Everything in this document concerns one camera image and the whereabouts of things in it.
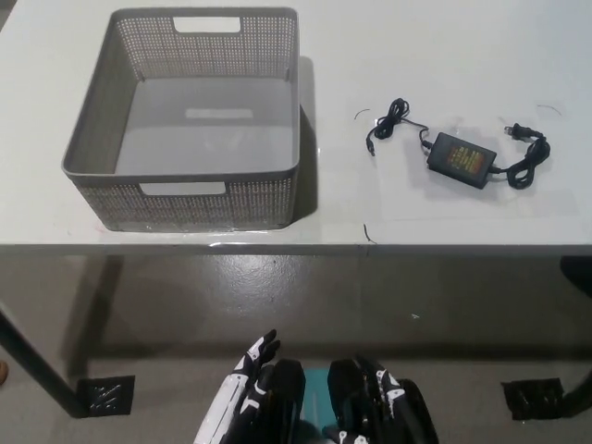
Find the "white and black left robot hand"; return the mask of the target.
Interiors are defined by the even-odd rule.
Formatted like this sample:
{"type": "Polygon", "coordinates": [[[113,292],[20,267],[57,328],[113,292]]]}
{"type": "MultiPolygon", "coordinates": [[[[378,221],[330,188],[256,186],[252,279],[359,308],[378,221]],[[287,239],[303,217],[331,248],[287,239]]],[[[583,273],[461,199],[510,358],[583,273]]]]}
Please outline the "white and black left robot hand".
{"type": "Polygon", "coordinates": [[[220,385],[200,424],[194,443],[223,443],[236,419],[247,419],[260,409],[266,394],[266,378],[272,365],[264,367],[280,346],[277,331],[260,337],[239,359],[220,385]]]}

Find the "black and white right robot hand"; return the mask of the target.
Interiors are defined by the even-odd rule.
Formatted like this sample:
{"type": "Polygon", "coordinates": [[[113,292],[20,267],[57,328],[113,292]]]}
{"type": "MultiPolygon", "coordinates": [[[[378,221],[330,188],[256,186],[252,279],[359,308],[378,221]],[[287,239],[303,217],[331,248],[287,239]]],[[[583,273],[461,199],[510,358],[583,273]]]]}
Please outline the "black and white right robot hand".
{"type": "Polygon", "coordinates": [[[358,354],[339,402],[337,442],[405,443],[405,425],[395,407],[395,400],[404,394],[382,364],[358,354]]]}

